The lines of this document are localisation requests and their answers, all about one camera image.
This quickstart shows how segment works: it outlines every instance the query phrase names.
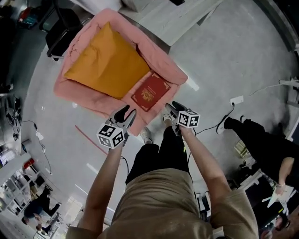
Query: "white cube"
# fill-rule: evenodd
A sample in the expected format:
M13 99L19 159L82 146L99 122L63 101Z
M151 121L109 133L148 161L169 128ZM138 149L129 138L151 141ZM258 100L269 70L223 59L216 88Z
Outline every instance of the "white cube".
M97 137L101 145L112 149L125 140L122 128L107 124L101 124L97 132Z
M178 124L186 128L195 128L199 124L200 114L192 110L178 113Z

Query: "pink cloth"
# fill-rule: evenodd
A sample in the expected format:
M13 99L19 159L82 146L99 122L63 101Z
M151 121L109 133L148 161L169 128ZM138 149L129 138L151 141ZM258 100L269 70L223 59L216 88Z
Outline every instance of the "pink cloth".
M168 81L169 91L148 111L141 109L131 96L151 75L147 73L121 100L115 99L102 92L91 89L76 81L64 78L65 72L77 60L81 52L87 47L93 36L107 22L119 32L124 39L132 45L137 45L139 54L144 58L149 67ZM130 105L130 111L137 109L137 116L130 128L130 132L137 136L142 128L147 126L165 107L165 104L173 98L178 91L179 85L183 84L188 76L173 62L173 60L155 45L141 30L129 23L119 13L107 8L99 12L82 30L76 35L67 50L62 68L55 82L54 93L67 100L71 100L87 109L99 113L107 118L111 112L123 105Z

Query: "red book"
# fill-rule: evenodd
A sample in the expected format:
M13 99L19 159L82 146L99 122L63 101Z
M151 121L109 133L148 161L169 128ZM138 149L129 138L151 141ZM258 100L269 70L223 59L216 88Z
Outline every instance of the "red book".
M153 73L143 82L131 98L147 112L169 89L170 86L166 81L158 74Z

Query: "beige t-shirt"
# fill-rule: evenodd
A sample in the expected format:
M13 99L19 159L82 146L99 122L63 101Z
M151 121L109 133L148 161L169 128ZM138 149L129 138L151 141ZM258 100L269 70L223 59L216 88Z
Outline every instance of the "beige t-shirt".
M232 191L212 209L211 223L199 218L191 177L177 169L159 169L131 181L112 224L101 235L70 227L67 239L189 238L213 239L223 226L229 239L257 239L257 224L243 190Z

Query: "orange pillow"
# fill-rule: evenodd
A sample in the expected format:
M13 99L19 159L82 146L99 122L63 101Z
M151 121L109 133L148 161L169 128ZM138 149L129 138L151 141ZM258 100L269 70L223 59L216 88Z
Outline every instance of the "orange pillow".
M64 77L121 99L149 70L143 58L107 22Z

